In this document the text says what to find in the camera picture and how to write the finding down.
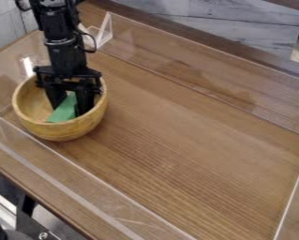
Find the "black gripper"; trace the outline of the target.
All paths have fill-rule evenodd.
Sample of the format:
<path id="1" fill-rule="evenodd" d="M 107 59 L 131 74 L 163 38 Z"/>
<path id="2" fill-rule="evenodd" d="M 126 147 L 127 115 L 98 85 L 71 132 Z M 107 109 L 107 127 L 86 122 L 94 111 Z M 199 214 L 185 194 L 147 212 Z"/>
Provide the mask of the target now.
<path id="1" fill-rule="evenodd" d="M 50 64 L 35 66 L 36 85 L 47 91 L 54 109 L 67 98 L 67 92 L 75 92 L 78 115 L 94 107 L 94 96 L 102 94 L 102 73 L 88 67 L 87 54 L 82 37 L 44 39 L 48 49 Z"/>

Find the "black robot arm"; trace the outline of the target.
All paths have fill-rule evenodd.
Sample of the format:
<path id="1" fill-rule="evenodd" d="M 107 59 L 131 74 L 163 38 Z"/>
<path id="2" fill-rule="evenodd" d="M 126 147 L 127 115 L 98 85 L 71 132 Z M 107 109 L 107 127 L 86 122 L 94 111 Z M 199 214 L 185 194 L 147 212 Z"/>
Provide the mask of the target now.
<path id="1" fill-rule="evenodd" d="M 47 93 L 51 107 L 56 109 L 71 91 L 76 96 L 75 112 L 83 115 L 94 107 L 102 90 L 102 73 L 88 67 L 88 53 L 96 53 L 95 37 L 79 29 L 76 5 L 83 0 L 14 0 L 22 11 L 32 11 L 38 28 L 44 34 L 50 65 L 35 66 L 36 86 Z"/>

